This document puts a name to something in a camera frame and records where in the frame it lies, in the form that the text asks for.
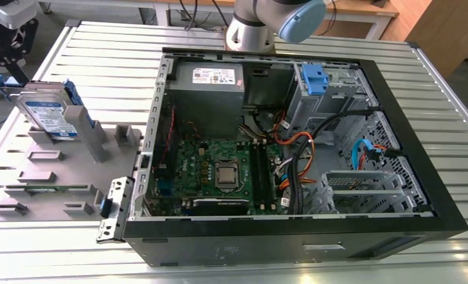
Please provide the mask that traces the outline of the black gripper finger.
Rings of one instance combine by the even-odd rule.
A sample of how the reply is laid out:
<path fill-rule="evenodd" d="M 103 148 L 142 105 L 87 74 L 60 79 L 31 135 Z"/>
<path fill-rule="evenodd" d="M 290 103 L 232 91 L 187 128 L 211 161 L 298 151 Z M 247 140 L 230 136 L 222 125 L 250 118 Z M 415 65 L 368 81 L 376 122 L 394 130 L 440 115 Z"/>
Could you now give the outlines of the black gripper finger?
<path fill-rule="evenodd" d="M 15 58 L 11 57 L 6 57 L 6 68 L 10 72 L 10 74 L 12 74 L 12 77 L 15 78 L 15 80 L 18 81 L 19 85 L 24 86 L 28 82 L 28 76 L 26 75 L 22 67 L 18 64 L 18 61 Z"/>

